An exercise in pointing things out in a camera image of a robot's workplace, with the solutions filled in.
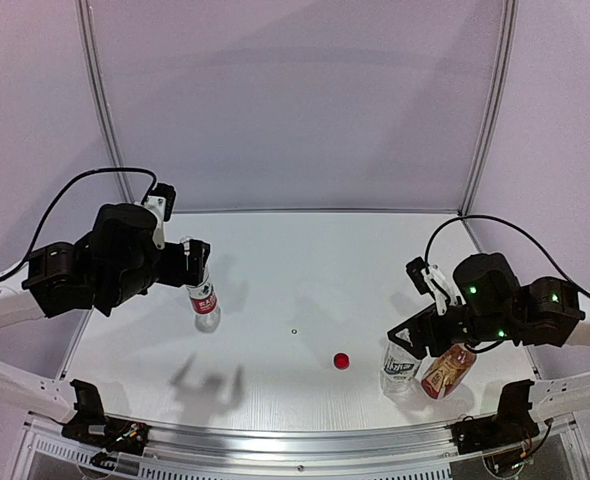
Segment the clear bottle red label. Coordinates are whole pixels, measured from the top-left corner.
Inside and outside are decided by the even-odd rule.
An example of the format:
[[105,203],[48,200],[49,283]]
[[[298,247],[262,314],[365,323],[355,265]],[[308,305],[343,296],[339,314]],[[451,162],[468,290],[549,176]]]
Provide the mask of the clear bottle red label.
[[221,320],[221,309],[208,268],[204,270],[202,282],[186,287],[194,312],[194,323],[198,331],[213,333]]

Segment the clear bottle green blue label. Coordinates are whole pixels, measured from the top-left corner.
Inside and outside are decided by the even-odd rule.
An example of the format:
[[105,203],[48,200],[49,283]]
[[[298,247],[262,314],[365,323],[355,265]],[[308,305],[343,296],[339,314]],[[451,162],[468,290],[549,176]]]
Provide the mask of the clear bottle green blue label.
[[380,369],[380,388],[386,396],[404,393],[415,380],[421,361],[402,347],[388,342]]

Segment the red bottle cap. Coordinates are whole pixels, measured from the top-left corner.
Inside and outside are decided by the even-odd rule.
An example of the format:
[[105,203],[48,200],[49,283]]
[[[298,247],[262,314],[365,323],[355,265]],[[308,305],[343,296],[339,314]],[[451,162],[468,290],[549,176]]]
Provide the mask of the red bottle cap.
[[338,352],[333,357],[333,365],[339,370],[345,370],[350,366],[350,359],[346,353]]

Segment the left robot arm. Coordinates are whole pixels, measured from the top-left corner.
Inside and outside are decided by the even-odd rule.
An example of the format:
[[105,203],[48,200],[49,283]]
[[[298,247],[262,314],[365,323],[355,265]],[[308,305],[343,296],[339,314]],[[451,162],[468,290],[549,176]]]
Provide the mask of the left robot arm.
[[[104,316],[151,286],[199,285],[206,276],[209,244],[169,243],[166,202],[107,204],[91,231],[76,243],[56,242],[30,253],[26,265],[0,280],[0,330],[74,310]],[[0,361],[0,401],[60,424],[100,424],[98,389],[80,380],[49,379]]]

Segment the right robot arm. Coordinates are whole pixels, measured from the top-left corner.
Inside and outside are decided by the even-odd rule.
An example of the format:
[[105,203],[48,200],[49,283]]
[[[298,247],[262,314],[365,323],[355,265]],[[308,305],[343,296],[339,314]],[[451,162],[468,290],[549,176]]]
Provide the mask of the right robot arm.
[[520,285],[500,253],[463,260],[452,275],[455,295],[433,281],[437,270],[418,259],[408,273],[421,292],[433,293],[434,302],[387,337],[417,360],[437,358],[456,344],[590,347],[590,317],[580,305],[585,293],[569,279],[546,276]]

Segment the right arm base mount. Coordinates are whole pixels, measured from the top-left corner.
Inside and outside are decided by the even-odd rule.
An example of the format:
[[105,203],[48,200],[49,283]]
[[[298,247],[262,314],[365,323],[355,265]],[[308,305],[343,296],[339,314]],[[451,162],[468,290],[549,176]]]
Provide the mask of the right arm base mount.
[[493,414],[461,420],[448,427],[460,455],[492,450],[533,439],[540,433],[530,414],[529,400],[532,380],[521,380],[505,385],[497,411]]

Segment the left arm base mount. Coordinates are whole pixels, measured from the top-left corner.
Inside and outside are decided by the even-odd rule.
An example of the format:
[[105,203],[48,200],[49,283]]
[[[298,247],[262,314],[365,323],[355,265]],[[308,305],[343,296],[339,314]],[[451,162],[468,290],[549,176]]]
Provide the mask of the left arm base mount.
[[88,382],[73,380],[71,386],[74,416],[63,424],[61,434],[98,449],[89,460],[92,466],[113,469],[120,453],[143,455],[151,429],[148,424],[108,416],[98,389]]

